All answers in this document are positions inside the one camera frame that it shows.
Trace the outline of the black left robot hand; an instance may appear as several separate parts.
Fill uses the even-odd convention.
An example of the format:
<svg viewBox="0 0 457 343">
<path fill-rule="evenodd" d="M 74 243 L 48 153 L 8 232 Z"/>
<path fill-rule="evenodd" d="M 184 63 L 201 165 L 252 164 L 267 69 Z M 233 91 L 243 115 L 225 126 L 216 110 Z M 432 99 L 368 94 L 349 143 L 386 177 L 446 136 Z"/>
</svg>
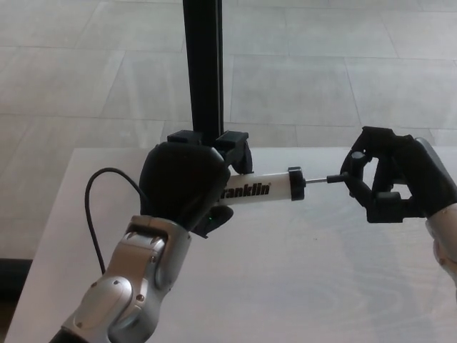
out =
<svg viewBox="0 0 457 343">
<path fill-rule="evenodd" d="M 219 203 L 232 171 L 253 171 L 248 133 L 227 131 L 205 145 L 199 132 L 175 132 L 146 157 L 139 178 L 140 213 L 205 238 L 233 216 Z"/>
</svg>

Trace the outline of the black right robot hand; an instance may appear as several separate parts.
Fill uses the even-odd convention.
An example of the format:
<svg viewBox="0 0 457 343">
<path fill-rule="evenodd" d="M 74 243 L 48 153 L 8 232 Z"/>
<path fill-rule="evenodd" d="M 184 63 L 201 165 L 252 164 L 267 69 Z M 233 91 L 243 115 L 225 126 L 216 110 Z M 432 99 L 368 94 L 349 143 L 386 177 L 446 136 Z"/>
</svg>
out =
<svg viewBox="0 0 457 343">
<path fill-rule="evenodd" d="M 430 218 L 456 203 L 456 183 L 428 141 L 365 126 L 341 166 L 369 223 Z"/>
</svg>

